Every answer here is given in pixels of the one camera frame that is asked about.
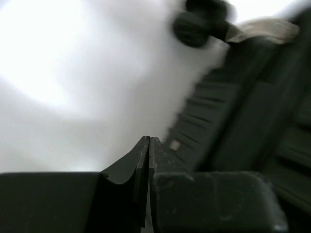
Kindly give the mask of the black hard-shell suitcase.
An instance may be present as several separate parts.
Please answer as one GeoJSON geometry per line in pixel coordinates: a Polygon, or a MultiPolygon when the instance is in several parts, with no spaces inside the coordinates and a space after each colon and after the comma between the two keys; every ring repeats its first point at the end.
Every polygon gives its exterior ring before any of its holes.
{"type": "Polygon", "coordinates": [[[229,42],[221,67],[195,85],[164,149],[188,172],[261,174],[288,223],[311,230],[311,9],[265,35],[229,42]]]}

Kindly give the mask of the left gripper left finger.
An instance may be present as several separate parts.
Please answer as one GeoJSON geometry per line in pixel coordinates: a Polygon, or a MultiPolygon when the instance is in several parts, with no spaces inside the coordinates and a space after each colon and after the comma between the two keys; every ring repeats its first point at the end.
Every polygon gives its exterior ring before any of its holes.
{"type": "Polygon", "coordinates": [[[145,226],[148,136],[100,172],[0,176],[3,233],[139,233],[145,226]]]}

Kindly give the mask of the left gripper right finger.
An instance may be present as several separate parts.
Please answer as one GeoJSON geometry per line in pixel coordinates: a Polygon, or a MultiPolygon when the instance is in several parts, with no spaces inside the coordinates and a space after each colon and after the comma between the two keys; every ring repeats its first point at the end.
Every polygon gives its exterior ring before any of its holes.
{"type": "Polygon", "coordinates": [[[150,205],[156,233],[286,233],[271,185],[256,172],[188,172],[150,139],[150,205]]]}

